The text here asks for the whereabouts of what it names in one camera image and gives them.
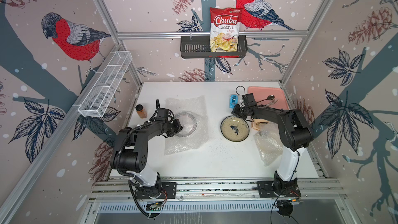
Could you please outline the dark rimmed plate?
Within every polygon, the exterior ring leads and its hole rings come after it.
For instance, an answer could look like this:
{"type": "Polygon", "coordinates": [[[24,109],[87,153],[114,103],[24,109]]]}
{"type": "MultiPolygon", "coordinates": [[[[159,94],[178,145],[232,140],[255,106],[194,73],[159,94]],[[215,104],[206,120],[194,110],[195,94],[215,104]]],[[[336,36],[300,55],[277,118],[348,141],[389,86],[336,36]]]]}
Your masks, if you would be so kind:
{"type": "Polygon", "coordinates": [[[179,138],[186,138],[191,136],[198,127],[198,120],[190,112],[181,112],[175,115],[175,118],[178,119],[183,126],[183,129],[176,134],[179,138]]]}

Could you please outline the cream dinner plate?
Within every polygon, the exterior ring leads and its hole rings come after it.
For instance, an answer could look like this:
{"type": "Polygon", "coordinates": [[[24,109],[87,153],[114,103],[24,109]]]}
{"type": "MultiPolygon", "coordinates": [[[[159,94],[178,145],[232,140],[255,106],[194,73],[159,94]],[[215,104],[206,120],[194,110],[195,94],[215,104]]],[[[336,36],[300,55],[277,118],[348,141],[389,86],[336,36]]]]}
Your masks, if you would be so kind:
{"type": "Polygon", "coordinates": [[[231,142],[242,142],[250,134],[250,128],[246,121],[236,116],[226,117],[220,125],[221,133],[231,142]]]}

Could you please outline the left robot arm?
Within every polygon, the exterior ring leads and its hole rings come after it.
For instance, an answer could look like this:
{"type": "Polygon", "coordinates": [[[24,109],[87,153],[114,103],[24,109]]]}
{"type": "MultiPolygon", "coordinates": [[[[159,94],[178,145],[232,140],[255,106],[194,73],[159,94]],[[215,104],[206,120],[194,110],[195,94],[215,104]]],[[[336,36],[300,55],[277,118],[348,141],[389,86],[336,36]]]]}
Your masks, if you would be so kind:
{"type": "Polygon", "coordinates": [[[149,141],[157,136],[173,137],[183,129],[178,119],[146,121],[134,128],[120,130],[110,160],[113,170],[128,177],[133,196],[156,199],[162,194],[160,173],[147,165],[149,141]]]}

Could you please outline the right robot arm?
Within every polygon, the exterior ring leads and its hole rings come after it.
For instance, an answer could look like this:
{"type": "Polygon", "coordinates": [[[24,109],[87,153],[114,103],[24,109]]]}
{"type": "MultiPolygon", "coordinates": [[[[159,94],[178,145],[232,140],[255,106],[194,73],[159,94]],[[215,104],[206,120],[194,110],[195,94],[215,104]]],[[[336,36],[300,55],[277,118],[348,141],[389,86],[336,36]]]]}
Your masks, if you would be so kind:
{"type": "Polygon", "coordinates": [[[278,197],[292,193],[300,197],[297,184],[297,167],[302,154],[314,140],[313,132],[301,110],[283,110],[258,105],[252,93],[242,96],[243,105],[236,104],[232,115],[246,120],[266,120],[277,124],[279,137],[283,144],[282,159],[274,173],[273,192],[278,197]]]}

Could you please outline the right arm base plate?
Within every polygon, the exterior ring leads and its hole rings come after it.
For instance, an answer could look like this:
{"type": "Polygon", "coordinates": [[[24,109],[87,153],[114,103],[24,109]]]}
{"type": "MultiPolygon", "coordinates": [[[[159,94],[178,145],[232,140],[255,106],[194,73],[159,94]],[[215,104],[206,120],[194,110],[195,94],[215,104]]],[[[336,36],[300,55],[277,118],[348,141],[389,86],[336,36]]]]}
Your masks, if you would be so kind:
{"type": "Polygon", "coordinates": [[[272,182],[268,180],[258,181],[255,190],[259,192],[260,198],[301,197],[301,192],[298,187],[297,180],[289,182],[272,182]]]}

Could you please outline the bubble wrap sheet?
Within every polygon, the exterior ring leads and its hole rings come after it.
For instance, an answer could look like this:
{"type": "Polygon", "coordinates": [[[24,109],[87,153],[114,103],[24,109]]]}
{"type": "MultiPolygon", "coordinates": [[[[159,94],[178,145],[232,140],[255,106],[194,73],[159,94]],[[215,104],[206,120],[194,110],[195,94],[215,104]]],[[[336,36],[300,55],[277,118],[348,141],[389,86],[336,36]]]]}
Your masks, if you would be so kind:
{"type": "Polygon", "coordinates": [[[209,141],[205,96],[185,100],[167,98],[166,107],[173,111],[182,126],[180,132],[165,139],[166,156],[199,149],[209,141]]]}
{"type": "Polygon", "coordinates": [[[265,166],[270,166],[283,153],[283,144],[279,137],[278,126],[269,122],[261,124],[254,135],[260,159],[265,166]]]}

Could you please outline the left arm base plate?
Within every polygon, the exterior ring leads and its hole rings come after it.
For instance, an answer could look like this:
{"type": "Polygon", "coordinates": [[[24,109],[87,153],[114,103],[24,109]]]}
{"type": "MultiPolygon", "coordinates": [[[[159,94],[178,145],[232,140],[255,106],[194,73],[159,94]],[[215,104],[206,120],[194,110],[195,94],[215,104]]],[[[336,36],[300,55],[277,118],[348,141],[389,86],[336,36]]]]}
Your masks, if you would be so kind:
{"type": "Polygon", "coordinates": [[[137,200],[165,200],[175,199],[177,192],[176,182],[162,183],[161,191],[156,193],[152,189],[144,189],[143,187],[134,189],[134,195],[137,200]]]}

